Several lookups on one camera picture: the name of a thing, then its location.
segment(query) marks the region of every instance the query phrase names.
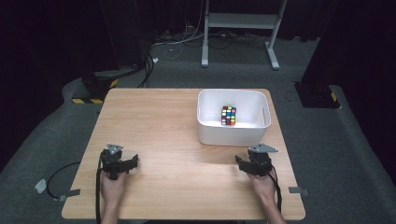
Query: white plastic container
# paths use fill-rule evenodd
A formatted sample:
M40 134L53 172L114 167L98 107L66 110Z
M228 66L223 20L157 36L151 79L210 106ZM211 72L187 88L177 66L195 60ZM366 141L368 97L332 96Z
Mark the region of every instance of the white plastic container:
M221 125L221 109L236 107L234 126ZM251 147L261 142L271 124L268 102L259 91L203 90L198 96L198 134L201 143Z

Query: black curtain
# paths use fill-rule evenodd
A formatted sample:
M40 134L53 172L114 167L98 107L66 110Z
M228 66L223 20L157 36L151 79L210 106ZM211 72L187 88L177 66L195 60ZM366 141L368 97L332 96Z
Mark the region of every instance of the black curtain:
M25 138L64 98L64 85L78 78L67 55L59 1L0 3L0 170Z
M394 0L339 1L301 82L312 92L331 84L342 87L362 132L393 183L395 15Z
M199 15L202 2L203 14L200 18ZM276 14L280 2L280 0L212 0L210 1L210 11L224 13ZM185 27L184 18L195 27L198 25L200 19L200 30L203 30L205 22L205 0L158 0L154 3L158 34L165 30L169 30L171 34L183 32ZM293 39L295 36L299 36L302 41L315 40L321 37L336 3L337 0L289 0L277 37ZM216 32L218 30L220 30L220 28L211 29L211 32ZM240 35L245 32L257 35L271 34L271 31L268 30L229 30Z

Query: metal stand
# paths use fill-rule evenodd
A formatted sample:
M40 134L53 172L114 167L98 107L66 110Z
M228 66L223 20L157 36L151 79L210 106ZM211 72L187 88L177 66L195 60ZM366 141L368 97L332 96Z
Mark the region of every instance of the metal stand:
M209 66L209 48L208 48L208 32L209 27L228 27L228 28L249 28L249 29L267 29L273 30L269 42L265 42L265 48L274 70L279 69L274 53L274 43L276 35L282 22L283 12L288 0L282 0L280 9L276 15L258 15L258 14L231 14L231 13L209 13L209 0L205 6L205 27L204 27L204 43L202 47L202 67Z

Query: gray carpet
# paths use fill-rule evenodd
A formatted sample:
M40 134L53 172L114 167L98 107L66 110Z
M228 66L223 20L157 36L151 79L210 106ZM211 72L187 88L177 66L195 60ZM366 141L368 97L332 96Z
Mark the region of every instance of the gray carpet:
M227 44L215 40L210 43L217 48ZM207 68L201 67L201 48L152 47L150 55L159 61L149 86L268 89L297 183L309 191L303 197L306 217L295 222L396 223L396 189L362 134L342 89L331 86L342 108L304 108L300 103L293 82L301 80L317 43L277 40L279 71L272 70L262 42L212 48ZM123 77L117 88L135 88L143 77L144 71ZM74 80L64 87L64 104L36 127L2 172L0 223L94 223L63 219L64 203L34 189L40 179L48 179L58 168L80 161L90 140L102 106L71 102L79 82ZM57 174L51 190L67 192L76 171L77 166L73 166Z

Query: gray bracket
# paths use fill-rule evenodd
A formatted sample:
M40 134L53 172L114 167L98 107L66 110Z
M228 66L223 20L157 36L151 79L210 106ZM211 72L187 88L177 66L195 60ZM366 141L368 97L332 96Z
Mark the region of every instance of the gray bracket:
M119 152L121 149L123 149L123 146L117 146L111 143L107 143L107 148L110 151L111 155L114 155L117 152Z
M278 150L276 148L267 146L264 143L260 143L256 146L249 147L248 150L252 151L252 152L257 152L257 153L278 152Z
M308 196L309 191L300 187L289 187L289 193L299 193L302 197Z

